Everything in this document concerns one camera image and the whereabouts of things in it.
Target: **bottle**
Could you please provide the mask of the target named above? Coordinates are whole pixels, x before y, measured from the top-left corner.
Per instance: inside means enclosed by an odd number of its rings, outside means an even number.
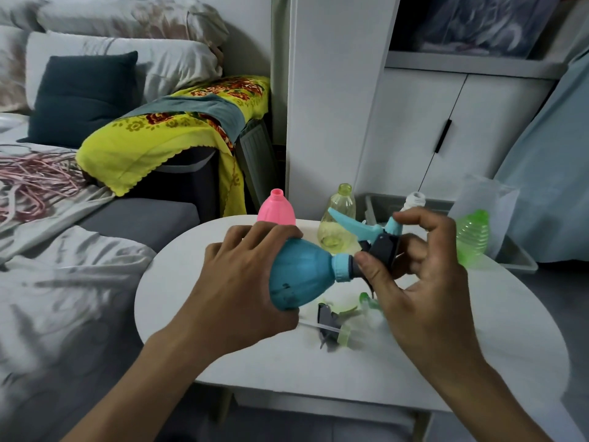
[[[335,282],[362,273],[349,254],[335,254],[307,240],[290,238],[270,271],[270,299],[279,310],[296,309],[319,297]]]
[[[405,199],[401,212],[407,211],[415,206],[425,206],[425,195],[421,192],[411,192]]]
[[[294,225],[296,224],[294,211],[291,203],[286,200],[282,189],[273,189],[270,196],[262,203],[257,221]]]
[[[467,267],[487,250],[489,243],[489,213],[478,209],[456,221],[456,252],[458,262]]]
[[[356,200],[352,194],[352,186],[347,183],[339,185],[337,193],[329,199],[328,207],[325,209],[317,231],[321,248],[336,254],[344,252],[355,238],[335,221],[328,211],[330,207],[356,220]]]

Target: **floor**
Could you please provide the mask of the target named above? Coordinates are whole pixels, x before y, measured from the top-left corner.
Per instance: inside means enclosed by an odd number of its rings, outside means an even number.
[[[563,333],[571,358],[571,380],[563,404],[589,441],[589,349],[585,342],[589,335],[589,263],[545,265],[536,274],[519,278],[542,301]],[[216,388],[195,386],[189,390],[166,424],[162,432],[163,440],[183,432],[191,434],[198,442],[410,441],[409,429],[394,425],[239,408],[235,405],[225,423],[217,425],[210,420],[207,410],[218,399]],[[451,442],[470,440],[457,421],[450,422],[446,427],[452,427],[452,434],[456,435]],[[445,436],[440,440],[449,441],[449,438]]]

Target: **blue spray bottle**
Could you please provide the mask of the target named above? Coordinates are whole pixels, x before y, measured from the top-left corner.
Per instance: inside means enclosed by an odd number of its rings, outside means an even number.
[[[391,217],[383,228],[367,225],[329,208],[329,213],[358,238],[363,251],[372,254],[386,267],[395,260],[402,226]],[[280,310],[300,307],[319,297],[334,282],[349,282],[363,277],[349,254],[336,254],[298,238],[289,239],[276,256],[270,272],[270,299]]]

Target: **shelf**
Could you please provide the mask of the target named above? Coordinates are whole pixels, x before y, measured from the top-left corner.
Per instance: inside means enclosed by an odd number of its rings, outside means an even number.
[[[385,68],[559,80],[566,72],[567,65],[505,57],[389,51]]]

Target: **tabletop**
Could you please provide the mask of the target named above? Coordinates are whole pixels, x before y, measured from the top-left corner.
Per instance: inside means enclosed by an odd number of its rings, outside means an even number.
[[[254,215],[214,220],[186,231],[155,257],[143,275],[135,300],[135,320],[145,342],[168,324],[192,290],[206,245],[220,242],[234,224],[253,224]],[[317,243],[319,222],[297,220],[304,238]],[[403,232],[422,234],[418,227]],[[468,270],[476,332],[487,361],[502,375],[519,402],[533,412],[559,401],[569,373],[567,347],[556,323],[536,296],[495,261],[482,256]],[[416,281],[403,276],[402,288]],[[357,298],[366,283],[336,283],[322,298]],[[300,309],[316,320],[316,302]],[[386,350],[320,349],[316,329],[295,330],[226,355],[198,378],[219,386],[253,388],[337,400],[448,411],[396,342]]]

